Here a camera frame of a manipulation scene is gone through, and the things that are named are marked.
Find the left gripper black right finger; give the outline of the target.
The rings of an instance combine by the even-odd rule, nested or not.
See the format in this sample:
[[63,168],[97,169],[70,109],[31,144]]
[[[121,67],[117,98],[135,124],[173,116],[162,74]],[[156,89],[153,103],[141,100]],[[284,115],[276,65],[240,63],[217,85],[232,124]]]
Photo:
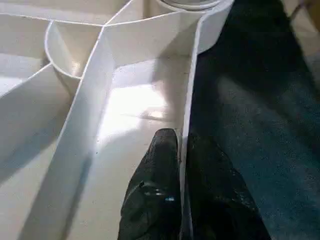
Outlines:
[[187,177],[195,240],[269,240],[242,175],[212,136],[191,134]]

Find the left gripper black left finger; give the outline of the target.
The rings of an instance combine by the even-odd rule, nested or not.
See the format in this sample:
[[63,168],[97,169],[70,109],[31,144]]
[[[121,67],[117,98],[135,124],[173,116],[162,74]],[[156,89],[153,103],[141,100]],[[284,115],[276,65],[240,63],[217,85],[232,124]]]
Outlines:
[[128,183],[119,239],[177,240],[180,227],[178,139],[172,128],[162,128],[155,132]]

